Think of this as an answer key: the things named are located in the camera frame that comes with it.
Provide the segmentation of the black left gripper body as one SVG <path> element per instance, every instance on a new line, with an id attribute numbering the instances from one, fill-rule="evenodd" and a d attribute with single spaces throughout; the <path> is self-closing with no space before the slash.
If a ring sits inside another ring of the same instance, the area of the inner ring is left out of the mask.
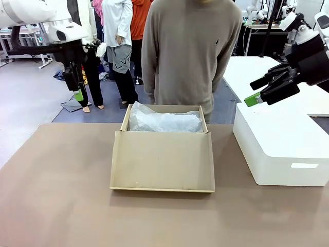
<path id="1" fill-rule="evenodd" d="M 82 42 L 53 44 L 53 47 L 55 48 L 55 52 L 53 52 L 54 59 L 65 67 L 73 63 L 85 63 L 88 60 L 88 52 L 97 50 L 95 43 L 82 44 Z"/>

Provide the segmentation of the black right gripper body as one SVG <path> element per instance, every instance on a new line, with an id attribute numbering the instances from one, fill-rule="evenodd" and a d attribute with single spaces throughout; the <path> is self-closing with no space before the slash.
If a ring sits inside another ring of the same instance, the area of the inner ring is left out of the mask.
<path id="1" fill-rule="evenodd" d="M 297 85 L 309 86 L 328 82 L 328 48 L 320 35 L 303 44 L 294 44 L 286 55 L 287 62 L 295 73 L 288 79 L 287 91 L 298 92 Z"/>

